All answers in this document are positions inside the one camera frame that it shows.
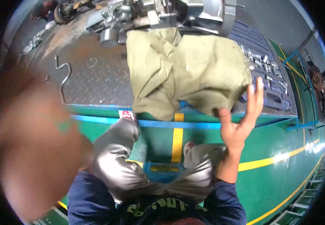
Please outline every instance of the green floor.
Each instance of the green floor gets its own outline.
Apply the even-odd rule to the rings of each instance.
[[[314,104],[310,92],[304,91],[304,81],[296,75],[290,79],[299,123],[314,120]],[[101,112],[95,109],[79,109],[79,113],[99,115]],[[109,114],[105,116],[118,117],[116,111]],[[184,118],[185,122],[196,120],[217,122],[215,118],[206,115],[186,115]],[[91,141],[110,126],[95,122],[78,123],[80,131]],[[323,154],[324,149],[321,146],[325,142],[325,126],[311,132],[302,128],[286,131],[289,125],[295,125],[294,120],[256,128],[246,139],[236,186],[241,204],[246,210],[248,224],[266,223],[286,207],[304,188],[304,182]],[[130,159],[140,162],[170,162],[173,137],[173,128],[141,128],[139,140],[133,147]],[[182,139],[183,145],[191,140],[197,144],[222,142],[219,130],[209,129],[184,129]]]

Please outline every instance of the hand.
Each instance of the hand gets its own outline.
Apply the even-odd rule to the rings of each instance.
[[[225,108],[219,109],[221,121],[221,138],[225,142],[229,153],[241,153],[245,145],[245,139],[255,127],[256,119],[263,109],[263,79],[258,77],[256,80],[256,91],[254,86],[249,84],[247,87],[247,110],[245,116],[238,124],[231,122],[231,113]]]

